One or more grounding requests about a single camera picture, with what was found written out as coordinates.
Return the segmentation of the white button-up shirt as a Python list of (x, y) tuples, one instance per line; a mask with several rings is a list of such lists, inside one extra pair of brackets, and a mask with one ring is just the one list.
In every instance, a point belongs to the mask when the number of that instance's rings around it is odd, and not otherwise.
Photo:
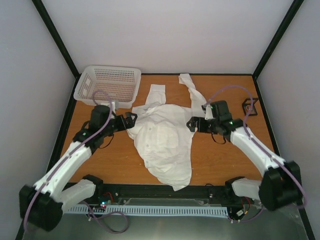
[(192, 177), (191, 147), (194, 133), (187, 127), (191, 117), (204, 117), (204, 96), (188, 73), (179, 75), (179, 83), (188, 88), (191, 107), (166, 103), (166, 87), (152, 84), (145, 104), (132, 108), (137, 115), (127, 130), (147, 170), (162, 184), (179, 191)]

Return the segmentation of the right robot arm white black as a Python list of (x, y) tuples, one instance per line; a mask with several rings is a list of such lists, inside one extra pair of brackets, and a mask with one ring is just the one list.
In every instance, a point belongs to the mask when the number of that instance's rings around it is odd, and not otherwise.
[(303, 204), (304, 190), (299, 166), (267, 148), (240, 118), (234, 119), (224, 100), (203, 106), (204, 117), (193, 116), (186, 123), (191, 132), (220, 135), (224, 142), (239, 148), (255, 165), (262, 180), (236, 177), (226, 182), (237, 197), (258, 200), (269, 211)]

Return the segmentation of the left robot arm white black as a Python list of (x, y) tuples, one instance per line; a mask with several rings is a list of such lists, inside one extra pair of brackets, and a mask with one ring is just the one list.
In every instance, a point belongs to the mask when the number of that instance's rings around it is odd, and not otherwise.
[(47, 232), (53, 230), (62, 216), (80, 202), (103, 198), (103, 180), (86, 175), (75, 185), (67, 183), (79, 167), (104, 143), (106, 137), (135, 126), (137, 114), (117, 115), (113, 103), (100, 104), (91, 111), (90, 119), (72, 139), (57, 163), (32, 186), (24, 185), (19, 191), (19, 212), (26, 229), (31, 223)]

